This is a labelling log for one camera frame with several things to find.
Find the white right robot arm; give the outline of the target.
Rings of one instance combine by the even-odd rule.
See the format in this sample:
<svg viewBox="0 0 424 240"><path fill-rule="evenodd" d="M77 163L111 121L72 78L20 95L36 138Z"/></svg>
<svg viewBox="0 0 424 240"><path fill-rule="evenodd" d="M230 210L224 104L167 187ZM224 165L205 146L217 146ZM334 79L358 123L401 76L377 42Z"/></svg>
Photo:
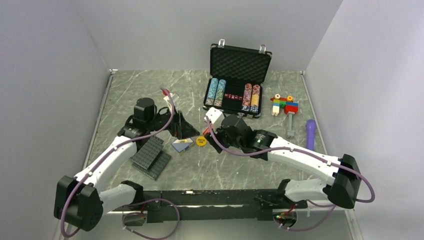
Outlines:
<svg viewBox="0 0 424 240"><path fill-rule="evenodd" d="M241 117L225 117L221 111L207 113L208 138L218 153L273 161L289 165L314 178L283 179L276 191L276 203L288 208L302 201L329 201L344 209L353 209L362 179L354 157L318 154L295 145L275 133L252 130Z"/></svg>

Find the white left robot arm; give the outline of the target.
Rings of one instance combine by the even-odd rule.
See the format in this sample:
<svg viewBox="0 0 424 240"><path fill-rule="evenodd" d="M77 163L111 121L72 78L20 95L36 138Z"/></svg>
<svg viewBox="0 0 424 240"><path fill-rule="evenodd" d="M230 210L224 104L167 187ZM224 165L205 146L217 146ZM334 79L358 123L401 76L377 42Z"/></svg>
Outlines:
<svg viewBox="0 0 424 240"><path fill-rule="evenodd" d="M153 99L142 97L136 101L133 114L118 131L107 149L90 165L75 176L63 176L56 185L53 216L60 221L62 234L71 237L64 229L65 224L77 230L91 231L101 217L127 206L139 209L144 201L142 185L130 180L107 190L107 182L131 157L148 161L142 166L150 171L151 165L159 160L169 160L170 155L162 152L163 143L156 135L168 131L178 140L198 136L200 133L188 123L182 111L177 110L179 96L170 93L164 97L165 112L157 108Z"/></svg>

